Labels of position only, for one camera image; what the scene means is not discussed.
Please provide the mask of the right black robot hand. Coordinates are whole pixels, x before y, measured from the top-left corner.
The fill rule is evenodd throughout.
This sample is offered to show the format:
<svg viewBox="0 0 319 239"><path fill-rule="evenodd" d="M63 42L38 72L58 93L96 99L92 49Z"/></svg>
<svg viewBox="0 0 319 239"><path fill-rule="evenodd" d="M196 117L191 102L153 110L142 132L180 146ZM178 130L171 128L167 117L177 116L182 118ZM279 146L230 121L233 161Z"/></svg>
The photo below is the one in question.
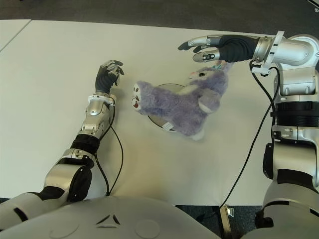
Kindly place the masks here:
<svg viewBox="0 0 319 239"><path fill-rule="evenodd" d="M178 50L193 49L195 62L222 60L228 63L250 60L260 38L244 35L207 35L182 43Z"/></svg>

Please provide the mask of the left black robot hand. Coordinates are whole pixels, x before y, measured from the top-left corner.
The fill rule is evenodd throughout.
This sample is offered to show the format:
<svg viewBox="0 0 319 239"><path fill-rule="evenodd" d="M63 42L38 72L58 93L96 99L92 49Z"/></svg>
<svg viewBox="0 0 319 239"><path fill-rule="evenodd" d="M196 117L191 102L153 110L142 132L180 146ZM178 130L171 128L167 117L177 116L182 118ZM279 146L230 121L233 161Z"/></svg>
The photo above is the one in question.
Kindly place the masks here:
<svg viewBox="0 0 319 239"><path fill-rule="evenodd" d="M95 91L109 94L112 86L117 86L120 76L124 75L122 66L123 63L117 60L109 60L100 65L95 80Z"/></svg>

